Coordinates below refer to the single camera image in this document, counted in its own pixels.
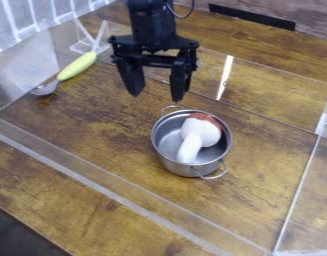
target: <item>gray floor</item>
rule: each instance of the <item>gray floor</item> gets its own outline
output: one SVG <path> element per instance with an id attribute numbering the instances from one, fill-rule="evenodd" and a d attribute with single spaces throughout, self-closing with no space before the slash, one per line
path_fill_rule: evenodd
<path id="1" fill-rule="evenodd" d="M 0 256 L 67 256 L 0 211 Z"/>

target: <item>metal pot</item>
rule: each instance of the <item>metal pot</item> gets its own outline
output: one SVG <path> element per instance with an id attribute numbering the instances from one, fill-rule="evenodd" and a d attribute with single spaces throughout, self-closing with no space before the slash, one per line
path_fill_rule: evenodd
<path id="1" fill-rule="evenodd" d="M 213 114 L 201 110 L 179 110 L 167 115 L 165 112 L 170 108 L 181 106 L 169 106 L 162 110 L 162 117 L 154 125 L 151 140 L 157 149 L 161 162 L 170 172 L 185 177 L 200 177 L 202 179 L 217 179 L 228 172 L 224 157 L 233 145 L 233 135 L 226 123 Z M 182 124 L 193 113 L 205 113 L 220 122 L 222 127 L 222 137 L 220 142 L 209 148 L 202 148 L 194 164 L 185 164 L 177 161 L 177 153 L 183 142 L 181 136 Z M 221 174 L 206 177 L 220 169 Z"/>

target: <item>black cable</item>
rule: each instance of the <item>black cable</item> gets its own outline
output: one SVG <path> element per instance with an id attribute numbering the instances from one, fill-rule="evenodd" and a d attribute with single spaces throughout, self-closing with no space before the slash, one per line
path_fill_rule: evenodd
<path id="1" fill-rule="evenodd" d="M 195 6 L 195 0 L 191 0 L 190 12 L 189 12 L 185 16 L 182 16 L 182 15 L 179 15 L 178 13 L 174 12 L 174 10 L 173 10 L 170 4 L 167 4 L 167 8 L 169 8 L 170 12 L 171 12 L 171 13 L 174 14 L 174 16 L 175 16 L 177 18 L 179 18 L 179 19 L 186 19 L 186 18 L 191 15 L 191 13 L 193 13 L 193 11 L 194 11 L 194 6 Z"/>

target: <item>pot handle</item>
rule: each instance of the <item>pot handle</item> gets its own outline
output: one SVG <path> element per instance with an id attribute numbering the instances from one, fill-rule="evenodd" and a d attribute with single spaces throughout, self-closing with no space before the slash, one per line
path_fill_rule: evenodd
<path id="1" fill-rule="evenodd" d="M 167 114 L 165 113 L 169 109 L 171 109 L 171 108 L 181 108 L 181 109 L 186 109 L 183 106 L 181 106 L 181 105 L 171 105 L 171 106 L 167 106 L 167 107 L 165 107 L 163 109 L 162 109 L 162 111 L 161 111 L 161 117 L 163 117 L 163 116 L 166 116 Z"/>
<path id="2" fill-rule="evenodd" d="M 222 159 L 221 161 L 222 165 L 224 165 L 224 170 L 222 170 L 222 173 L 220 175 L 216 175 L 216 176 L 204 176 L 197 170 L 195 168 L 193 167 L 193 170 L 198 173 L 200 177 L 204 179 L 204 180 L 214 180 L 214 179 L 218 179 L 221 178 L 226 173 L 228 173 L 228 166 L 225 164 L 225 161 Z"/>

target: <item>wall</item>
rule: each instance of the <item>wall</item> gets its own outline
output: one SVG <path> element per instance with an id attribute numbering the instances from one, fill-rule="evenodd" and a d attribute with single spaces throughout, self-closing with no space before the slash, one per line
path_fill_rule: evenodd
<path id="1" fill-rule="evenodd" d="M 0 52 L 38 31 L 82 16 L 109 0 L 0 0 Z"/>
<path id="2" fill-rule="evenodd" d="M 191 0 L 175 0 L 190 4 Z M 327 0 L 195 0 L 200 9 L 209 3 L 297 22 L 297 31 L 327 38 Z"/>

